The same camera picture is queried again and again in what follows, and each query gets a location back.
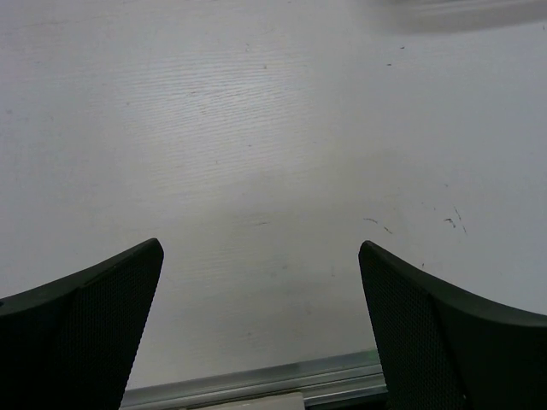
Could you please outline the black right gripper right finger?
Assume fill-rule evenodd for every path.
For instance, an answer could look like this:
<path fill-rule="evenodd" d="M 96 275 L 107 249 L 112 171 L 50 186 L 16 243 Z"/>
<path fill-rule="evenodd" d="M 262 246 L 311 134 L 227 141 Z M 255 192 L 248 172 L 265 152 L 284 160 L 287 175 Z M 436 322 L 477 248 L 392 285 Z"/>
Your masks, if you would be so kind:
<path fill-rule="evenodd" d="M 360 247 L 368 314 L 393 409 L 544 409 L 546 318 Z"/>

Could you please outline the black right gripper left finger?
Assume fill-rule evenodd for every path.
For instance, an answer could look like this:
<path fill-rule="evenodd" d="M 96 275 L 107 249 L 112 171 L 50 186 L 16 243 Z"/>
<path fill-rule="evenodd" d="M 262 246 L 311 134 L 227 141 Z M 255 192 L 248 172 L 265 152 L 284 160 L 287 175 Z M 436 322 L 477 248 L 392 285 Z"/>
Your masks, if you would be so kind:
<path fill-rule="evenodd" d="M 3 409 L 117 409 L 162 270 L 146 240 L 1 300 Z"/>

